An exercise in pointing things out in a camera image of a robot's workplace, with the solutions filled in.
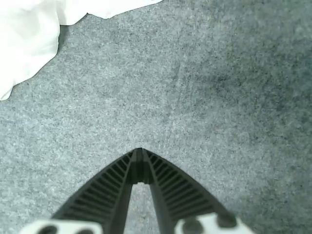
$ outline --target floor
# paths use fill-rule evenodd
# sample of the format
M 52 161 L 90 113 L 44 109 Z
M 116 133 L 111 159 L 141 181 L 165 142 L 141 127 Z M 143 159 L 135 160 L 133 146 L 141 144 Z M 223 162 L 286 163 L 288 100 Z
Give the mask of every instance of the floor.
M 58 55 L 0 103 L 0 234 L 49 218 L 143 147 L 257 234 L 312 232 L 312 2 L 165 0 L 62 26 Z M 137 185 L 125 234 L 158 234 Z

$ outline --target screw hole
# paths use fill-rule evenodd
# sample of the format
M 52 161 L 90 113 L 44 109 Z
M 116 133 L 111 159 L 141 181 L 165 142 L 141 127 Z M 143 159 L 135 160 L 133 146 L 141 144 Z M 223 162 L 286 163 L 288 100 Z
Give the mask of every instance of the screw hole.
M 55 226 L 46 226 L 42 228 L 38 234 L 56 234 L 58 229 Z
M 83 229 L 79 231 L 77 234 L 93 234 L 93 231 L 90 229 Z

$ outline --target white cloth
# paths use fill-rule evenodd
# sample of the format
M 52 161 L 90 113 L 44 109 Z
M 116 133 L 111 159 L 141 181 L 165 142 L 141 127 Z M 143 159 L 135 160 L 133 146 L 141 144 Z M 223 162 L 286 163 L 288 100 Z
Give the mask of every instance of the white cloth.
M 111 18 L 162 0 L 0 0 L 0 100 L 58 51 L 59 26 L 87 13 Z

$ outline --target black screw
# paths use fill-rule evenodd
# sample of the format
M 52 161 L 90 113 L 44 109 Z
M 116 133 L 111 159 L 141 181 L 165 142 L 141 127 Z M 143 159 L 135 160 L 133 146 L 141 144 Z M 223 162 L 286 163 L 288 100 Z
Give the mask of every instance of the black screw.
M 195 218 L 186 219 L 183 224 L 183 233 L 184 234 L 202 234 L 204 228 L 201 223 Z
M 230 212 L 218 214 L 217 222 L 221 228 L 233 228 L 237 225 L 235 215 Z
M 46 226 L 42 228 L 38 234 L 56 234 L 58 232 L 58 229 L 55 226 Z
M 93 234 L 93 231 L 90 229 L 83 229 L 79 231 L 77 234 Z

